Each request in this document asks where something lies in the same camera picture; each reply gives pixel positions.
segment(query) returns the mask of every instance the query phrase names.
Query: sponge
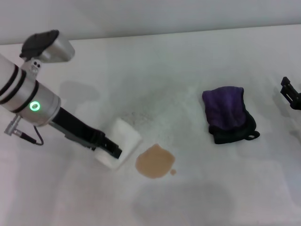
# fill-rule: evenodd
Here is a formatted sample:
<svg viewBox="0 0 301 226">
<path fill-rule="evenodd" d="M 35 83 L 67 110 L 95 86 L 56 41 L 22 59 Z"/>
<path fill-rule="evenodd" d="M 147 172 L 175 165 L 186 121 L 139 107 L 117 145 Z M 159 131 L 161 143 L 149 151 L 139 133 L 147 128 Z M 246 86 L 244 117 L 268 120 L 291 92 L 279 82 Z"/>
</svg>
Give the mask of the sponge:
<svg viewBox="0 0 301 226">
<path fill-rule="evenodd" d="M 119 146 L 122 153 L 119 159 L 116 159 L 103 149 L 98 148 L 95 150 L 95 158 L 112 170 L 117 169 L 142 142 L 141 135 L 120 118 L 117 118 L 114 123 L 108 127 L 105 134 L 108 139 Z"/>
</svg>

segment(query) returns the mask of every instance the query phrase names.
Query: table surface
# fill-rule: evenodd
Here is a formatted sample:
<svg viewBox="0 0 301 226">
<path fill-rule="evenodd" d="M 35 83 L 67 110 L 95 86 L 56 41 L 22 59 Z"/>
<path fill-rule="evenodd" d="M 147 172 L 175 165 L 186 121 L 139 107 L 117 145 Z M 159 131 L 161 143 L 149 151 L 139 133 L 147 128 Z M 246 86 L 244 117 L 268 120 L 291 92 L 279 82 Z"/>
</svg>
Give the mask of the table surface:
<svg viewBox="0 0 301 226">
<path fill-rule="evenodd" d="M 103 129 L 121 117 L 143 143 L 118 171 L 50 126 L 43 147 L 0 136 L 2 226 L 299 226 L 301 114 L 280 94 L 301 90 L 301 25 L 75 40 L 68 63 L 38 80 L 62 106 Z M 0 46 L 17 65 L 21 45 Z M 261 136 L 215 145 L 201 94 L 245 89 Z M 0 109 L 0 131 L 13 114 Z M 23 121 L 20 128 L 35 136 Z M 149 179 L 139 154 L 159 143 L 177 173 Z"/>
</svg>

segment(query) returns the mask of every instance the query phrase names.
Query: purple towel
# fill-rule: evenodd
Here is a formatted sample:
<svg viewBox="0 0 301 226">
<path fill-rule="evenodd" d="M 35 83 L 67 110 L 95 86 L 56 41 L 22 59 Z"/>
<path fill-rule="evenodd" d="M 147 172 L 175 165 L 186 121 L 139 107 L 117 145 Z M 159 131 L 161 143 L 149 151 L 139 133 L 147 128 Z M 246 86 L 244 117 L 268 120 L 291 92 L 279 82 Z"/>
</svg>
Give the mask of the purple towel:
<svg viewBox="0 0 301 226">
<path fill-rule="evenodd" d="M 203 92 L 205 113 L 211 126 L 230 130 L 246 121 L 241 87 L 226 86 Z"/>
</svg>

